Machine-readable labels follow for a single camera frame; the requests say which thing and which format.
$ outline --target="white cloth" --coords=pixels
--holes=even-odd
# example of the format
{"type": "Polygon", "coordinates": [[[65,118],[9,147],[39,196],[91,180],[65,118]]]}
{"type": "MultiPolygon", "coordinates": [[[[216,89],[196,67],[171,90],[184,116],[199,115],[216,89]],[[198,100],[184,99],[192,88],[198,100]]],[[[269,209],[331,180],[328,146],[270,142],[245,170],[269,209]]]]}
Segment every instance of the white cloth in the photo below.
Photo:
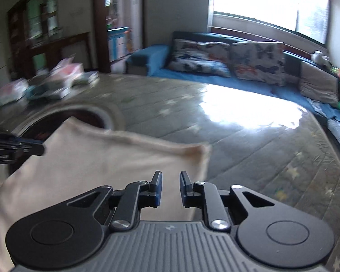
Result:
{"type": "Polygon", "coordinates": [[[32,156],[0,188],[0,272],[13,267],[5,235],[17,220],[100,185],[124,189],[163,172],[160,207],[142,210],[145,220],[191,220],[181,204],[179,173],[193,181],[206,176],[207,144],[176,144],[124,131],[105,131],[75,119],[64,122],[45,142],[42,157],[32,156]]]}

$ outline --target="metal pivot screw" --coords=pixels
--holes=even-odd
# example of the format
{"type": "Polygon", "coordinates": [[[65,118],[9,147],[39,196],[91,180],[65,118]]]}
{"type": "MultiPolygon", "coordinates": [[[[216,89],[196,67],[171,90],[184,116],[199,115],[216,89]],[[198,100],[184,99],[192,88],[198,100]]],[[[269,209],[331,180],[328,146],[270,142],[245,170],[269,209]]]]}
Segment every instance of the metal pivot screw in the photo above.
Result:
{"type": "Polygon", "coordinates": [[[130,222],[126,220],[115,220],[111,223],[111,225],[117,229],[126,229],[130,226],[130,222]]]}
{"type": "Polygon", "coordinates": [[[229,227],[229,223],[224,220],[214,220],[210,223],[210,226],[212,226],[215,229],[223,230],[229,227]]]}

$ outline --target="clutter on table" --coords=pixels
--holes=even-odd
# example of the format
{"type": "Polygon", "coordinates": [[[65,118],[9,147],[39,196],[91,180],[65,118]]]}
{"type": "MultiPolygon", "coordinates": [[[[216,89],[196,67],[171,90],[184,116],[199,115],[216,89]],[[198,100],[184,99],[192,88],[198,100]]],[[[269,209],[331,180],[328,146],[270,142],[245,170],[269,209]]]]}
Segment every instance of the clutter on table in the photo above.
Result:
{"type": "Polygon", "coordinates": [[[67,96],[75,85],[93,84],[98,71],[84,72],[82,63],[72,63],[74,57],[60,61],[53,70],[41,70],[27,81],[13,81],[0,90],[0,105],[17,101],[23,96],[27,100],[46,98],[58,100],[67,96]]]}
{"type": "Polygon", "coordinates": [[[26,89],[29,87],[26,79],[12,81],[0,88],[0,105],[17,101],[25,95],[26,89]]]}

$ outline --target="gray cushion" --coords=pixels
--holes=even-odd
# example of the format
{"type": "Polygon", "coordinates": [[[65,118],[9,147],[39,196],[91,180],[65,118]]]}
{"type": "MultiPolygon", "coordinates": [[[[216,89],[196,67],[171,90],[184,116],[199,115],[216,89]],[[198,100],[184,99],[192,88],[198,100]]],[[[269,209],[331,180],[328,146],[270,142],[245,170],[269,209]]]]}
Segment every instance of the gray cushion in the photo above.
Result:
{"type": "Polygon", "coordinates": [[[305,61],[301,62],[301,95],[334,107],[338,105],[338,79],[305,61]]]}

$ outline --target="sofa backrest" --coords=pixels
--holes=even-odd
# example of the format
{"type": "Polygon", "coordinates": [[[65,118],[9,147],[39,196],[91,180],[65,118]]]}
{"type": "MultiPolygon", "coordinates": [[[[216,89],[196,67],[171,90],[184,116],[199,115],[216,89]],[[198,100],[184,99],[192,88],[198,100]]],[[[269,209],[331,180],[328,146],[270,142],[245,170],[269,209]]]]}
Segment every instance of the sofa backrest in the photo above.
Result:
{"type": "MultiPolygon", "coordinates": [[[[227,44],[239,43],[250,41],[247,39],[237,38],[233,36],[214,34],[214,33],[200,33],[200,32],[180,32],[175,31],[172,33],[172,41],[171,41],[171,53],[174,46],[174,39],[184,39],[196,42],[223,42],[227,44]]],[[[301,61],[306,61],[318,68],[321,68],[311,60],[308,60],[304,57],[298,56],[291,52],[284,51],[285,56],[285,72],[290,76],[289,82],[296,83],[298,79],[301,77],[301,61]]],[[[333,76],[336,76],[334,73],[329,70],[325,70],[333,76]]]]}

